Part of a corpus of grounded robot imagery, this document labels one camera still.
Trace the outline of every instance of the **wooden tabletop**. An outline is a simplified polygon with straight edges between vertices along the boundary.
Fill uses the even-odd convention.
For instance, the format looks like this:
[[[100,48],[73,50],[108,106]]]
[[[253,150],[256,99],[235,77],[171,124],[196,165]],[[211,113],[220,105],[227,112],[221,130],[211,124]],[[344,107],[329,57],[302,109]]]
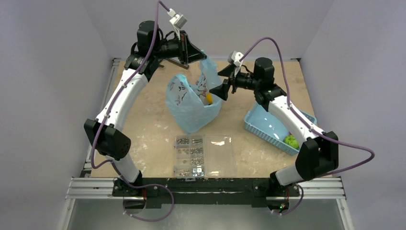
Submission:
[[[217,61],[217,70],[227,66],[226,61]],[[144,177],[174,177],[175,137],[182,135],[174,118],[165,105],[165,91],[170,79],[178,73],[185,75],[191,82],[200,76],[199,63],[193,63],[189,69],[182,69],[167,61],[165,67],[158,68],[151,81],[143,89],[132,107],[125,122],[123,133],[131,139],[131,155],[135,165]],[[253,61],[245,61],[253,70]],[[291,100],[302,111],[314,115],[306,84],[299,62],[284,62],[291,91]],[[275,83],[285,90],[282,70],[279,62],[274,62]],[[115,86],[118,84],[124,62],[120,63]],[[198,134],[227,135],[234,140],[236,177],[268,177],[273,171],[294,163],[296,156],[279,150],[244,129],[244,116],[255,103],[253,91],[238,89],[223,102],[219,115]],[[96,154],[96,163],[105,158]],[[92,177],[116,177],[111,165],[92,170]]]

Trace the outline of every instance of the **gray wall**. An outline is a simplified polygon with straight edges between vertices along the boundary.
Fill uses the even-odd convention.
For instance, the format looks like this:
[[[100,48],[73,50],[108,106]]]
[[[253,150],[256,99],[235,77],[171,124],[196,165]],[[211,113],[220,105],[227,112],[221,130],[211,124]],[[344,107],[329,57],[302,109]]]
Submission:
[[[154,20],[155,0],[83,0],[110,55],[127,58],[140,22]],[[212,58],[245,52],[259,38],[275,38],[286,59],[299,58],[313,39],[333,0],[164,0],[188,19],[184,30],[192,43]],[[166,34],[169,16],[159,9],[159,26]],[[271,42],[251,56],[277,57]]]
[[[405,229],[406,2],[334,1],[302,70],[318,122],[376,151],[342,173],[356,229]],[[340,148],[340,166],[368,153]]]
[[[0,2],[0,229],[56,229],[109,66],[80,0]]]

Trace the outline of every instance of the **robotic arm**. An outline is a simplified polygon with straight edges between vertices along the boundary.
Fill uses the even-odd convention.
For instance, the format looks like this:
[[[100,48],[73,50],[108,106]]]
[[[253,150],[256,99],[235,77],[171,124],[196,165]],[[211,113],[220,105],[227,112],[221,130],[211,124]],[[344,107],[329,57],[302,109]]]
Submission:
[[[230,65],[218,72],[218,75],[228,79],[225,79],[222,85],[211,89],[210,93],[227,100],[230,87],[231,93],[235,93],[237,88],[253,90],[258,104],[277,117],[301,146],[295,164],[270,174],[270,187],[274,191],[280,191],[292,183],[308,181],[338,168],[338,145],[315,135],[292,113],[291,108],[296,111],[297,109],[292,102],[288,106],[285,91],[274,83],[275,68],[272,61],[260,57],[255,60],[253,72],[242,73],[242,62],[239,61],[241,57],[242,53],[236,51],[230,55]],[[300,116],[317,132],[338,140],[334,132],[326,133],[304,115]]]
[[[97,115],[95,120],[87,119],[84,124],[88,139],[93,143],[96,132],[101,125],[100,121],[105,118],[106,111],[112,101],[115,101],[110,114],[106,116],[107,121],[97,140],[96,150],[107,159],[112,160],[124,178],[134,185],[141,184],[140,180],[142,179],[142,174],[134,165],[131,156],[128,154],[131,140],[122,133],[122,130],[135,99],[151,80],[155,70],[159,67],[160,60],[164,58],[178,57],[180,63],[187,64],[207,58],[206,54],[189,41],[187,33],[180,30],[180,28],[186,23],[184,16],[176,14],[172,9],[168,14],[172,17],[170,22],[175,29],[175,37],[168,40],[157,34],[152,54],[142,66],[141,70],[126,85],[124,85],[124,82],[134,74],[135,70],[144,61],[152,42],[155,22],[145,21],[140,23],[137,31],[138,42],[135,43],[131,49],[131,54],[124,66],[125,70],[123,71],[123,76],[121,77],[120,83],[115,89],[113,96],[110,98],[103,111]],[[123,86],[123,91],[120,94],[117,94]]]

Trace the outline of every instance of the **plastic bag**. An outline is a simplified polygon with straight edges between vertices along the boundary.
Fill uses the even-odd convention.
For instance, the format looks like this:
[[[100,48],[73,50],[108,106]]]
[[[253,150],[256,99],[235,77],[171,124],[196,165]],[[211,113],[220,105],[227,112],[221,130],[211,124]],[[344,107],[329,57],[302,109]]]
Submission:
[[[185,133],[197,132],[211,122],[219,113],[222,100],[211,94],[213,103],[208,104],[206,94],[222,82],[217,75],[217,65],[209,58],[200,61],[199,80],[189,84],[186,77],[177,74],[166,90],[165,104]]]

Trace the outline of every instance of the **green toy in basket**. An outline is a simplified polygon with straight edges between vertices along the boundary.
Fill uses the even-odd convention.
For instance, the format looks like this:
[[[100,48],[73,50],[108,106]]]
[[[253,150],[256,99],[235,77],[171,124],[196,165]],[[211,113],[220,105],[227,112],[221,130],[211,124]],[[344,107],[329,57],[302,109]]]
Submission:
[[[297,150],[299,149],[299,143],[297,143],[296,138],[294,138],[294,136],[292,134],[285,137],[285,139],[283,139],[283,141],[285,142],[285,144],[287,144]]]

